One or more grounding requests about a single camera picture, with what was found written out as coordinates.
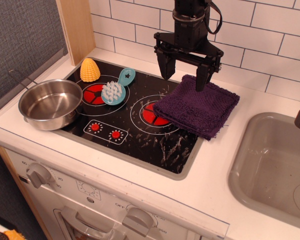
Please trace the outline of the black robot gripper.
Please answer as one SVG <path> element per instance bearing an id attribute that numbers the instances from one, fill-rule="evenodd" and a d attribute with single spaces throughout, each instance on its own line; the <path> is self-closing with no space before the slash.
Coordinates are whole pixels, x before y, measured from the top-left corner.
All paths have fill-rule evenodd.
<path id="1" fill-rule="evenodd" d="M 219 14 L 219 24 L 214 31 L 209 27 L 211 9 Z M 201 92 L 222 66 L 223 51 L 208 41 L 208 34 L 215 35 L 221 29 L 221 11 L 211 0 L 176 0 L 172 18 L 173 33 L 154 34 L 161 76 L 164 80 L 171 78 L 176 70 L 176 60 L 198 64 L 195 89 Z"/>

